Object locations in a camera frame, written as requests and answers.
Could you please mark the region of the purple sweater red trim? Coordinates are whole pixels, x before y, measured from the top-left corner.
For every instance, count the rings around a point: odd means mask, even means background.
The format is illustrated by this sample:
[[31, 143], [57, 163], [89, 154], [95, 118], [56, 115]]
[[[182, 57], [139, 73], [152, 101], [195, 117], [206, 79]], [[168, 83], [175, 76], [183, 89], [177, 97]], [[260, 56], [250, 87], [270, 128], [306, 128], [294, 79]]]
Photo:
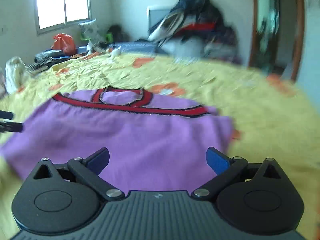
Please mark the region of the purple sweater red trim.
[[56, 94], [1, 146], [1, 155], [25, 179], [43, 157], [61, 164], [105, 147], [110, 162], [100, 176], [121, 191], [193, 191], [215, 177], [207, 149], [226, 152], [233, 132], [232, 118], [214, 107], [107, 87]]

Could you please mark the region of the pile of assorted clothes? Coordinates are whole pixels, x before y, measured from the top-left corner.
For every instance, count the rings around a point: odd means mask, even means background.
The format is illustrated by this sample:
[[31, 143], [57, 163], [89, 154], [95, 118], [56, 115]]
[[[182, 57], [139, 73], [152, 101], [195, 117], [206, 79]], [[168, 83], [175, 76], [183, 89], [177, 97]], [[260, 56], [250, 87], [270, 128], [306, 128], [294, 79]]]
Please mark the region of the pile of assorted clothes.
[[149, 42], [163, 49], [172, 46], [172, 54], [183, 56], [189, 47], [191, 57], [241, 63], [236, 31], [211, 0], [179, 0], [148, 33]]

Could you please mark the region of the white plastic bag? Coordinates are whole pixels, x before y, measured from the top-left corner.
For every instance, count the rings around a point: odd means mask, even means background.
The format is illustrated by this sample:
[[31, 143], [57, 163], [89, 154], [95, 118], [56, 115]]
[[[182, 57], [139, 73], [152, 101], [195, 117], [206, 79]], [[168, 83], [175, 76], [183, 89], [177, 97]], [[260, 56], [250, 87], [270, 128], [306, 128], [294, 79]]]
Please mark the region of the white plastic bag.
[[5, 64], [5, 87], [8, 94], [14, 94], [24, 87], [29, 79], [26, 65], [20, 57], [12, 57]]

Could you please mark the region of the yellow carrot print bedspread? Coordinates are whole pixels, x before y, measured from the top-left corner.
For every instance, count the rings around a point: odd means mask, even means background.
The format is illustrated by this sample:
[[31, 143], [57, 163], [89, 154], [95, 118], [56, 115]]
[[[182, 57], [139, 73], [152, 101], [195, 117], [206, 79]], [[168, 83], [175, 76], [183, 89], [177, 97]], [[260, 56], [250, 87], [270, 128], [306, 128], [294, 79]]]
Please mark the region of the yellow carrot print bedspread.
[[24, 121], [56, 92], [144, 87], [208, 106], [231, 116], [237, 129], [230, 153], [251, 162], [277, 160], [303, 198], [298, 231], [319, 239], [319, 114], [297, 86], [222, 61], [187, 63], [168, 56], [122, 53], [57, 64], [1, 99], [1, 110]]

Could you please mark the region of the black white patterned cloth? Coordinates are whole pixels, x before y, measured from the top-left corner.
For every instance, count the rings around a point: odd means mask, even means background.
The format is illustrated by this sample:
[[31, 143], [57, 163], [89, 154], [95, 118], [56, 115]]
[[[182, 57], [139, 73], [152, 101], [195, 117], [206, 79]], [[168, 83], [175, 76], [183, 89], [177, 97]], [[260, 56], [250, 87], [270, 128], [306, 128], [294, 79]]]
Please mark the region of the black white patterned cloth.
[[63, 61], [64, 52], [62, 50], [47, 50], [35, 55], [34, 62], [26, 66], [26, 72], [36, 75], [48, 70], [51, 66]]

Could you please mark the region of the orange plastic bag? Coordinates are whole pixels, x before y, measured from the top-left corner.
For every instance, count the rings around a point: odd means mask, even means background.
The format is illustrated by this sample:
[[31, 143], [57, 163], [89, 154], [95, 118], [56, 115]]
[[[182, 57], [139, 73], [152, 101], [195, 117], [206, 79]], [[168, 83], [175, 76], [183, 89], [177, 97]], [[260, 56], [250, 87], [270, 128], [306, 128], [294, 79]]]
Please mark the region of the orange plastic bag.
[[53, 37], [53, 50], [61, 50], [67, 56], [76, 54], [76, 46], [73, 37], [68, 34], [57, 34]]

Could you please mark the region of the white plush toy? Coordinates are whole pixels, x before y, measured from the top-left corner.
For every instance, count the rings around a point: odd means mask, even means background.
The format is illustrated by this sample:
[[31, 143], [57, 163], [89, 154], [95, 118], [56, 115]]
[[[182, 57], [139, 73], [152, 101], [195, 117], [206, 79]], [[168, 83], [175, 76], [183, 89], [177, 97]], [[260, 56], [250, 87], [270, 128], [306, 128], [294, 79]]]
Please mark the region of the white plush toy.
[[121, 54], [121, 46], [114, 48], [110, 53], [110, 57], [114, 59], [115, 57], [118, 57], [120, 54]]

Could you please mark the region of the patterned white pillow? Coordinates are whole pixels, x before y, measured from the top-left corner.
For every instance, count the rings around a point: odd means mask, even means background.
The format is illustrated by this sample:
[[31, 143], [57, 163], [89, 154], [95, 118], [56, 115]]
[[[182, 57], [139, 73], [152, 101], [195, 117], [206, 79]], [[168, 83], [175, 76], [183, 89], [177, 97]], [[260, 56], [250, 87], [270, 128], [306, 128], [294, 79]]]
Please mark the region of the patterned white pillow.
[[100, 29], [96, 23], [96, 19], [79, 23], [78, 26], [80, 28], [80, 38], [83, 41], [90, 41], [92, 44], [96, 44], [103, 40], [103, 37], [100, 35]]

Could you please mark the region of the green plastic stool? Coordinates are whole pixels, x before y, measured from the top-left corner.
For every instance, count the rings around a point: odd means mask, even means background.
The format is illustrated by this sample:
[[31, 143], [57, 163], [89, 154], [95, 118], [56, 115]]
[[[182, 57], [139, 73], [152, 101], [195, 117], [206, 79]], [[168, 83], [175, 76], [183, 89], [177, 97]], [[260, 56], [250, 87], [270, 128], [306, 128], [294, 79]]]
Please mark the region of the green plastic stool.
[[[89, 38], [86, 38], [84, 35], [80, 34], [80, 40], [89, 41]], [[113, 34], [107, 33], [105, 35], [105, 40], [106, 40], [106, 43], [113, 43], [114, 42]]]

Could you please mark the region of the wooden door frame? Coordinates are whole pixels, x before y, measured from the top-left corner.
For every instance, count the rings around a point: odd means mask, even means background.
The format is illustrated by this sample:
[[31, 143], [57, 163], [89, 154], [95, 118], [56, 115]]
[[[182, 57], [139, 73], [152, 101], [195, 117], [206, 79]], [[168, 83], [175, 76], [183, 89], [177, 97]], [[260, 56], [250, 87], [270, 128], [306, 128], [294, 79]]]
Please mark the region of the wooden door frame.
[[249, 66], [293, 82], [303, 53], [304, 0], [253, 0]]

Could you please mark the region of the window with metal frame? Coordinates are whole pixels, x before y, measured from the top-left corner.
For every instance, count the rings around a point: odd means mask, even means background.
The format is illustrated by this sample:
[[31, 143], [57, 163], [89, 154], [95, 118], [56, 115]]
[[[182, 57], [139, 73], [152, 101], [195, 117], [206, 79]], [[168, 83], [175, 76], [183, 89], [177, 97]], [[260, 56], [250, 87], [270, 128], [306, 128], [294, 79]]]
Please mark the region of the window with metal frame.
[[90, 0], [34, 0], [38, 35], [89, 21]]

